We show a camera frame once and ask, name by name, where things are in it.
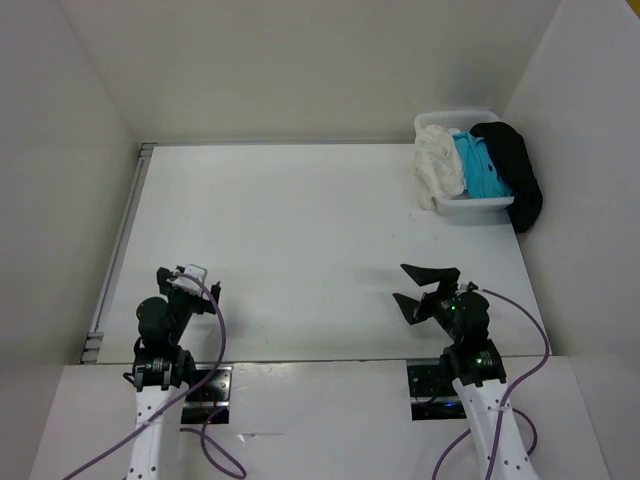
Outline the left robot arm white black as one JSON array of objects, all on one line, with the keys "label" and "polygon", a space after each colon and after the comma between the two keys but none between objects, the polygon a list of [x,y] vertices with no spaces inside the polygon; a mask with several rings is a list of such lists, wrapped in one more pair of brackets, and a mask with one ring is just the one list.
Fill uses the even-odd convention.
[{"label": "left robot arm white black", "polygon": [[129,479],[179,477],[182,408],[197,392],[200,378],[180,339],[192,316],[215,312],[210,299],[219,297],[220,285],[207,289],[206,276],[206,269],[192,264],[160,268],[160,294],[136,309],[139,338],[131,374],[138,434],[132,440]]}]

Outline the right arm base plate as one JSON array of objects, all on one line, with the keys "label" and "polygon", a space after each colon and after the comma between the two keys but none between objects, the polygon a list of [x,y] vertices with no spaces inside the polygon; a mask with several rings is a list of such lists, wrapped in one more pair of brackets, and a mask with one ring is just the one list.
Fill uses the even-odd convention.
[{"label": "right arm base plate", "polygon": [[413,421],[466,418],[461,401],[438,360],[410,361],[406,372]]}]

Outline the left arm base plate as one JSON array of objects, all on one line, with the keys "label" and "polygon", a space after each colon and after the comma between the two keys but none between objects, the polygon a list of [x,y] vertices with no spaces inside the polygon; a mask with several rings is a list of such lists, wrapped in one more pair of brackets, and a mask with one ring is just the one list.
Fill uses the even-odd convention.
[{"label": "left arm base plate", "polygon": [[229,423],[232,372],[231,365],[222,365],[207,384],[186,397],[181,416],[183,425]]}]

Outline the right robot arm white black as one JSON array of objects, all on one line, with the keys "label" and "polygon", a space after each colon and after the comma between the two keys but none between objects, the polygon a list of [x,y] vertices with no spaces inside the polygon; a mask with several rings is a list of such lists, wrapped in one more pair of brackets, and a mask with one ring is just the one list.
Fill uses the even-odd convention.
[{"label": "right robot arm white black", "polygon": [[452,344],[440,356],[438,380],[456,393],[474,442],[482,479],[537,479],[516,421],[511,393],[522,381],[509,383],[502,358],[489,337],[489,301],[485,289],[459,282],[456,268],[422,268],[402,264],[420,287],[434,284],[418,300],[395,293],[405,321],[435,320]]}]

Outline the white t shirt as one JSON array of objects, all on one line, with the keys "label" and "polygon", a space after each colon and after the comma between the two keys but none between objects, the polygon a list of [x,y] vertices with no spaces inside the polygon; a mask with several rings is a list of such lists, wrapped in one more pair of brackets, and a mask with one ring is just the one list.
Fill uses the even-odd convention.
[{"label": "white t shirt", "polygon": [[462,161],[453,137],[459,133],[459,129],[439,125],[417,130],[412,171],[422,210],[433,210],[437,200],[453,199],[466,189]]}]

